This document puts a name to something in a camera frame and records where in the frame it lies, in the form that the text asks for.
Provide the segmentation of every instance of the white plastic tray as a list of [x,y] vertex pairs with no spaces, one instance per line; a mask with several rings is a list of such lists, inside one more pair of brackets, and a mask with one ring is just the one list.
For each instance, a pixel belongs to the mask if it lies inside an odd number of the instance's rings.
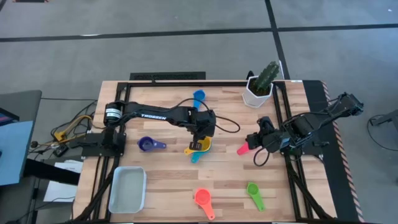
[[137,213],[144,207],[147,175],[142,167],[118,167],[114,171],[109,211]]

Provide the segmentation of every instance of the orange measuring spoon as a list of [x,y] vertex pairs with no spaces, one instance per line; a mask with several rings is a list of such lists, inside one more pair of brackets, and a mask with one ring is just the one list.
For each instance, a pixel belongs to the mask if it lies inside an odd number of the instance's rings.
[[211,207],[211,195],[206,189],[198,189],[195,193],[195,202],[204,209],[207,218],[213,220],[216,218],[213,208]]

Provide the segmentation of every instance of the white paper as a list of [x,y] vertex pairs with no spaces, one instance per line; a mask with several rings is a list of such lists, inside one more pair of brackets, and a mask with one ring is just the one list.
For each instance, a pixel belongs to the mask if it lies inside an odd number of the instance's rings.
[[[83,167],[82,162],[56,162],[55,167],[74,171],[77,173],[81,172]],[[60,184],[58,182],[50,181],[47,191],[45,192],[44,202],[51,202],[56,198],[70,198],[76,195],[77,186],[69,184]],[[56,202],[72,202],[73,198],[70,199],[56,199]]]

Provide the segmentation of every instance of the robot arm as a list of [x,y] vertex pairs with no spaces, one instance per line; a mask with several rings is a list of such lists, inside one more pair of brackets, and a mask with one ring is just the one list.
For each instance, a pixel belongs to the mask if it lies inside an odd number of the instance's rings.
[[104,132],[108,130],[108,138],[104,138],[103,144],[114,136],[114,129],[123,125],[133,118],[147,118],[167,121],[171,125],[186,128],[193,135],[190,149],[200,150],[201,144],[198,140],[205,137],[213,137],[216,125],[216,115],[213,110],[198,111],[190,106],[175,106],[173,108],[162,108],[158,106],[142,105],[136,102],[115,101],[105,106]]
[[363,103],[354,95],[343,93],[333,104],[320,112],[302,113],[287,119],[282,123],[280,130],[274,128],[268,117],[263,117],[257,121],[260,131],[249,134],[246,141],[249,149],[262,146],[268,152],[276,152],[287,146],[302,147],[320,128],[338,118],[357,116],[362,111]]

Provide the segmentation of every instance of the cactus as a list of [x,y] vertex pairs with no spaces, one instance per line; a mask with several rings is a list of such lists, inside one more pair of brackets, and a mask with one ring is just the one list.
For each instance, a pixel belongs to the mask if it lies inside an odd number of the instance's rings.
[[269,94],[269,85],[274,81],[279,73],[279,66],[276,62],[271,62],[256,78],[249,84],[249,89],[256,96],[265,96]]

